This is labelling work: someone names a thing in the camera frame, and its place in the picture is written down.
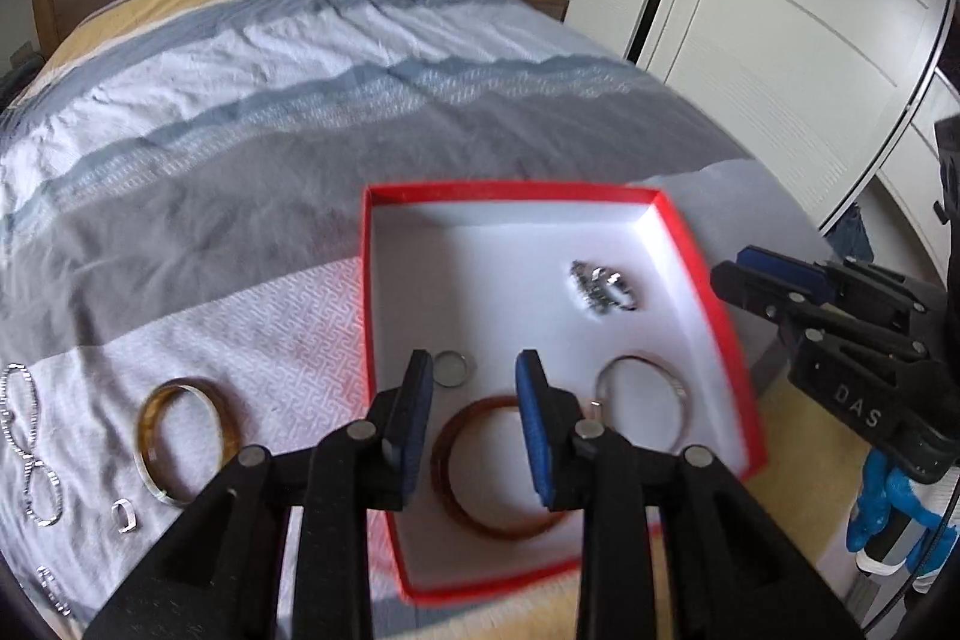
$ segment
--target nightstand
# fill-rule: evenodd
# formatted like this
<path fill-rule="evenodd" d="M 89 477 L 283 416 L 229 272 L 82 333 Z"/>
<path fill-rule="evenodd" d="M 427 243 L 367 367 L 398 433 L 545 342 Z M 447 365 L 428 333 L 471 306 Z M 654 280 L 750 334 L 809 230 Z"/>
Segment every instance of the nightstand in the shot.
<path fill-rule="evenodd" d="M 547 17 L 558 20 L 563 23 L 566 18 L 566 9 L 570 6 L 570 0 L 521 0 L 529 4 Z"/>

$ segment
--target silver necklace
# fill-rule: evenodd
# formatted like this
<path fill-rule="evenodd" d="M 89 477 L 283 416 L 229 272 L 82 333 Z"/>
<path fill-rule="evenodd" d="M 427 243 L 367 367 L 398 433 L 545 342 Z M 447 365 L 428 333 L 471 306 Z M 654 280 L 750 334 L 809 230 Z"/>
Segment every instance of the silver necklace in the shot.
<path fill-rule="evenodd" d="M 20 374 L 24 383 L 27 384 L 28 391 L 30 391 L 30 434 L 27 435 L 26 448 L 20 446 L 13 437 L 13 431 L 11 431 L 10 428 L 13 414 L 10 410 L 7 386 L 8 381 L 10 381 L 10 376 L 14 372 Z M 40 525 L 40 527 L 51 527 L 51 525 L 56 524 L 56 522 L 61 519 L 61 515 L 64 514 L 64 490 L 61 489 L 59 476 L 56 475 L 56 472 L 34 455 L 34 451 L 37 448 L 37 421 L 40 421 L 40 405 L 37 404 L 37 383 L 34 381 L 34 376 L 30 375 L 30 370 L 22 365 L 22 363 L 12 363 L 8 365 L 3 371 L 3 374 L 0 375 L 0 429 L 3 431 L 3 437 L 6 439 L 7 444 L 13 448 L 13 452 L 23 459 L 22 493 L 24 514 L 32 522 Z M 31 488 L 35 471 L 40 471 L 41 474 L 45 475 L 53 488 L 54 514 L 50 518 L 42 518 L 34 511 L 34 497 L 32 496 Z"/>

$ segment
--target patterned fabric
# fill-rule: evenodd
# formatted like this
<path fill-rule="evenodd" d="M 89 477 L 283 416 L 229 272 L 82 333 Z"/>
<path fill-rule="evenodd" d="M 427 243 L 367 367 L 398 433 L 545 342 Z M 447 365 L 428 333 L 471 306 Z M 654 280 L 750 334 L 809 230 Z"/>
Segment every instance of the patterned fabric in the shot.
<path fill-rule="evenodd" d="M 176 518 L 133 464 L 157 384 L 209 378 L 243 442 L 275 453 L 362 413 L 368 183 L 655 178 L 709 262 L 750 242 L 829 253 L 704 115 L 517 0 L 123 0 L 5 119 L 0 360 L 37 380 L 37 452 L 65 508 L 50 528 L 26 519 L 0 452 L 0 550 L 28 588 L 49 567 L 82 622 Z M 756 365 L 772 331 L 733 320 Z M 202 487 L 218 456 L 203 410 L 177 403 L 161 436 L 176 481 Z M 121 497 L 141 523 L 123 537 Z M 371 582 L 395 592 L 382 519 Z"/>

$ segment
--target blue glove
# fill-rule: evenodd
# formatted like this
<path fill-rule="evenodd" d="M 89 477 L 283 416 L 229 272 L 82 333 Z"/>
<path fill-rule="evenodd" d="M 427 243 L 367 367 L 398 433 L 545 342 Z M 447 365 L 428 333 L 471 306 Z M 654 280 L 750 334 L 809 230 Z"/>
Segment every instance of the blue glove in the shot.
<path fill-rule="evenodd" d="M 960 469 L 952 467 L 942 480 L 933 485 L 914 482 L 890 462 L 880 451 L 872 450 L 863 462 L 863 486 L 847 525 L 847 550 L 861 552 L 875 534 L 882 531 L 890 520 L 891 509 L 897 509 L 923 525 L 926 532 L 909 552 L 904 563 L 914 572 L 920 563 L 923 549 L 934 530 L 940 525 L 949 504 L 953 487 L 960 477 Z M 914 588 L 925 592 L 939 575 L 957 540 L 957 524 L 960 523 L 960 506 L 954 510 L 950 525 L 933 549 L 928 563 L 918 574 Z"/>

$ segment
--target amber bangle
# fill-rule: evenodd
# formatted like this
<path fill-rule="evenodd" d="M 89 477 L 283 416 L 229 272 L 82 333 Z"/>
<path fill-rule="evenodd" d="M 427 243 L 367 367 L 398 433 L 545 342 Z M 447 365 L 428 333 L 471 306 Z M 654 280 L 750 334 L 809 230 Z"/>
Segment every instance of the amber bangle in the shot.
<path fill-rule="evenodd" d="M 147 486 L 147 490 L 163 504 L 173 507 L 186 507 L 192 500 L 173 496 L 154 477 L 155 463 L 157 463 L 157 426 L 160 424 L 160 416 L 166 408 L 170 407 L 170 403 L 176 396 L 186 391 L 200 399 L 217 422 L 221 443 L 220 467 L 223 468 L 240 450 L 240 434 L 236 421 L 230 413 L 227 401 L 212 384 L 193 378 L 178 378 L 157 386 L 143 403 L 136 420 L 134 458 L 137 472 L 140 473 L 140 478 Z"/>
<path fill-rule="evenodd" d="M 510 409 L 519 409 L 517 397 L 509 395 L 488 396 L 486 399 L 480 399 L 467 405 L 453 418 L 450 418 L 443 425 L 443 429 L 440 430 L 440 434 L 433 444 L 433 452 L 430 456 L 430 482 L 433 485 L 434 493 L 440 499 L 440 504 L 443 505 L 443 510 L 455 523 L 475 531 L 483 537 L 518 542 L 529 540 L 551 530 L 560 521 L 563 521 L 568 513 L 566 511 L 551 512 L 542 519 L 517 527 L 492 527 L 470 515 L 457 500 L 456 494 L 453 493 L 453 486 L 450 485 L 450 453 L 453 453 L 453 446 L 457 442 L 457 437 L 476 420 L 485 418 L 495 410 Z"/>

